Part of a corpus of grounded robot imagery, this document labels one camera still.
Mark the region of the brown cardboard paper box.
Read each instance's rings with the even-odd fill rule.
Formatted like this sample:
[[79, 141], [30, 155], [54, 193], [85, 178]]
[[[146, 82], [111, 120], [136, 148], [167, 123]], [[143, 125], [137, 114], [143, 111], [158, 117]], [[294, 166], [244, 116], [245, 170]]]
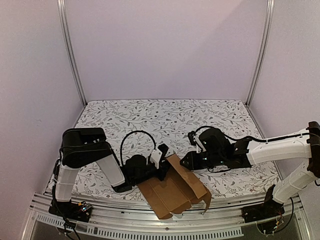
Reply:
[[167, 158], [170, 167], [164, 178], [150, 178], [138, 188], [159, 220], [182, 214], [193, 205], [204, 202], [204, 212], [211, 204], [212, 194], [190, 170], [180, 165], [180, 158], [172, 154]]

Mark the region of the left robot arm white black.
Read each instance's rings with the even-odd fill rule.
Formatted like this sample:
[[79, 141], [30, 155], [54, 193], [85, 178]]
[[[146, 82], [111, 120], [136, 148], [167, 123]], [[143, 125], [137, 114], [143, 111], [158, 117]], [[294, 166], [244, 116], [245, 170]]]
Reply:
[[149, 156], [135, 154], [124, 160], [123, 151], [117, 156], [107, 142], [105, 132], [100, 127], [71, 128], [62, 135], [59, 159], [54, 167], [52, 198], [55, 209], [63, 216], [74, 213], [70, 202], [73, 186], [81, 168], [96, 163], [116, 193], [130, 191], [151, 178], [163, 181], [170, 169], [166, 159], [169, 148], [166, 144], [153, 144]]

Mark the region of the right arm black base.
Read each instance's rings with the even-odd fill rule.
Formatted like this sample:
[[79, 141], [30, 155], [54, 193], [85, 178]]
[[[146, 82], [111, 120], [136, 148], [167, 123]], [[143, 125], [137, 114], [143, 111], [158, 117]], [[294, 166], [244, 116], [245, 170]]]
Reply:
[[284, 204], [273, 200], [273, 184], [266, 192], [263, 203], [245, 206], [241, 209], [241, 216], [245, 223], [277, 217], [285, 213]]

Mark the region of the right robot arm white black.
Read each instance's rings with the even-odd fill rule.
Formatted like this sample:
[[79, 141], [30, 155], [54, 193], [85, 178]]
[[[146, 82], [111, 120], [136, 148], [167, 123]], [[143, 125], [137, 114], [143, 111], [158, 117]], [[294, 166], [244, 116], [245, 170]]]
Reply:
[[291, 196], [320, 178], [320, 125], [316, 121], [298, 132], [274, 138], [258, 139], [245, 136], [232, 138], [213, 126], [203, 126], [200, 135], [188, 133], [195, 151], [188, 152], [180, 165], [188, 170], [213, 169], [226, 166], [229, 170], [251, 168], [264, 162], [304, 159], [283, 181], [270, 187], [258, 213], [269, 218]]

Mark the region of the floral patterned table mat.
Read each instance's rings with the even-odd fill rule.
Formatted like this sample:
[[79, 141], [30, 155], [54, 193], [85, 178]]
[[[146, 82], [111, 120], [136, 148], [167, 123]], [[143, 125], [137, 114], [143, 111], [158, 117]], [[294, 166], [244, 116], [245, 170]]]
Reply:
[[[103, 128], [116, 156], [148, 156], [154, 143], [166, 144], [180, 158], [193, 151], [191, 131], [213, 126], [234, 139], [258, 138], [259, 132], [239, 100], [96, 100], [87, 104], [76, 128]], [[275, 165], [265, 162], [251, 168], [224, 172], [222, 167], [198, 170], [195, 175], [212, 197], [231, 198], [263, 194], [280, 178]]]

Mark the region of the aluminium front rail frame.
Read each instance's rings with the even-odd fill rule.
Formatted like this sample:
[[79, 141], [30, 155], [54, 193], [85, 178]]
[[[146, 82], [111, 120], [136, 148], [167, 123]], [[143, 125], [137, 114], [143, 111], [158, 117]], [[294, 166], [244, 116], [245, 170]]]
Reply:
[[213, 199], [193, 205], [167, 220], [157, 218], [146, 201], [87, 197], [93, 206], [89, 222], [77, 222], [75, 233], [61, 217], [49, 213], [51, 196], [35, 193], [27, 212], [23, 240], [311, 240], [301, 200], [285, 206], [284, 222], [275, 233], [260, 232], [258, 222], [246, 223], [242, 208], [259, 204], [262, 194]]

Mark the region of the right aluminium frame post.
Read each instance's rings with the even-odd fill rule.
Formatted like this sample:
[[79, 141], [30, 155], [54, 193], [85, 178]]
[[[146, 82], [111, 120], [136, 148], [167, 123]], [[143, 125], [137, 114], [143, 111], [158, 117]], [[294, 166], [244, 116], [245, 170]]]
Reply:
[[266, 5], [266, 13], [265, 13], [265, 20], [263, 25], [263, 31], [262, 31], [262, 39], [259, 47], [259, 52], [251, 80], [251, 84], [249, 87], [249, 92], [246, 97], [245, 105], [247, 108], [249, 108], [253, 102], [254, 95], [256, 92], [256, 88], [258, 85], [258, 81], [260, 78], [260, 74], [263, 68], [264, 58], [267, 52], [267, 46], [268, 46], [268, 40], [270, 36], [272, 21], [273, 21], [273, 15], [274, 15], [274, 8], [275, 8], [275, 1], [274, 0], [268, 0]]

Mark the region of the aluminium frame post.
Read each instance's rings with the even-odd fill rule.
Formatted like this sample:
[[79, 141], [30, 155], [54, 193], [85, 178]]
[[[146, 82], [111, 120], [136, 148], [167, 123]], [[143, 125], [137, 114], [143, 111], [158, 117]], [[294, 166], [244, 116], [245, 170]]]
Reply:
[[274, 8], [275, 8], [275, 1], [274, 0], [268, 0], [266, 5], [266, 13], [265, 13], [265, 20], [263, 25], [263, 31], [262, 31], [262, 39], [259, 47], [259, 52], [251, 80], [251, 84], [249, 87], [249, 92], [246, 97], [245, 105], [247, 108], [249, 108], [253, 102], [254, 95], [256, 92], [256, 88], [258, 85], [258, 81], [260, 78], [260, 74], [263, 68], [264, 58], [267, 52], [267, 46], [268, 46], [268, 40], [270, 36], [272, 21], [273, 21], [273, 15], [274, 15]]
[[78, 66], [77, 66], [77, 62], [76, 62], [76, 58], [73, 50], [72, 39], [71, 39], [71, 34], [69, 30], [69, 25], [68, 25], [68, 18], [67, 18], [66, 1], [57, 0], [57, 9], [58, 9], [62, 36], [65, 44], [65, 49], [66, 49], [71, 73], [73, 76], [73, 80], [75, 83], [75, 87], [76, 87], [80, 102], [85, 107], [88, 104], [88, 101], [85, 96], [85, 91], [81, 82], [81, 78], [80, 78], [80, 74], [79, 74], [79, 70], [78, 70]]

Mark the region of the left aluminium frame post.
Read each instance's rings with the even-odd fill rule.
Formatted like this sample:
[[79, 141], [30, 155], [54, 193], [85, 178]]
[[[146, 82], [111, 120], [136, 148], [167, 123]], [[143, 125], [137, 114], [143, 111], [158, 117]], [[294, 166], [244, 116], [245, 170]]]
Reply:
[[85, 91], [81, 82], [81, 78], [80, 78], [80, 74], [79, 74], [79, 70], [78, 70], [78, 66], [77, 66], [77, 62], [76, 62], [76, 58], [73, 50], [72, 39], [71, 39], [71, 34], [69, 30], [69, 25], [68, 25], [68, 18], [67, 18], [66, 1], [57, 0], [57, 9], [58, 9], [62, 36], [65, 44], [65, 49], [66, 49], [71, 73], [73, 76], [73, 80], [75, 83], [75, 87], [76, 87], [80, 102], [85, 107], [88, 104], [88, 101], [85, 96]]

